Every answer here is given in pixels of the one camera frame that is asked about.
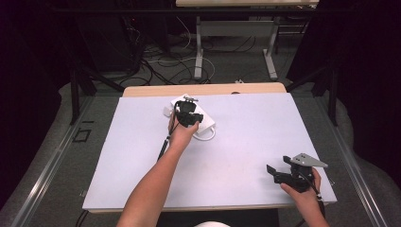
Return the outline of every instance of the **white table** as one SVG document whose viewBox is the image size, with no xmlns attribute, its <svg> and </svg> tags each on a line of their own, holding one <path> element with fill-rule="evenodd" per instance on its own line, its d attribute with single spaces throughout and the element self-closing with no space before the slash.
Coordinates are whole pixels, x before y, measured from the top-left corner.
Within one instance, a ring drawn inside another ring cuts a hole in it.
<svg viewBox="0 0 401 227">
<path fill-rule="evenodd" d="M 266 164 L 289 172 L 283 155 L 293 157 L 303 152 L 319 157 L 291 94 L 281 92 L 282 84 L 180 87 L 141 87 L 137 93 L 132 88 L 120 98 L 82 208 L 92 213 L 122 211 L 133 188 L 156 163 L 167 134 L 164 106 L 188 91 L 193 91 L 198 104 L 215 119 L 217 134 L 210 141 L 191 141 L 177 166 L 164 210 L 294 205 L 273 182 Z M 145 96 L 147 91 L 155 92 Z M 226 95 L 229 91 L 241 94 Z M 325 202 L 337 201 L 324 170 L 318 170 Z"/>
<path fill-rule="evenodd" d="M 221 8 L 221 7 L 280 7 L 280 6 L 304 6 L 317 5 L 319 0 L 177 0 L 177 7 L 185 8 Z M 271 52 L 277 36 L 280 18 L 274 21 L 201 21 L 197 17 L 197 59 L 195 63 L 195 79 L 201 78 L 203 49 L 201 48 L 202 36 L 259 36 L 270 37 L 267 49 L 263 49 L 263 55 L 268 67 L 271 80 L 278 80 L 277 73 L 271 58 Z"/>
</svg>

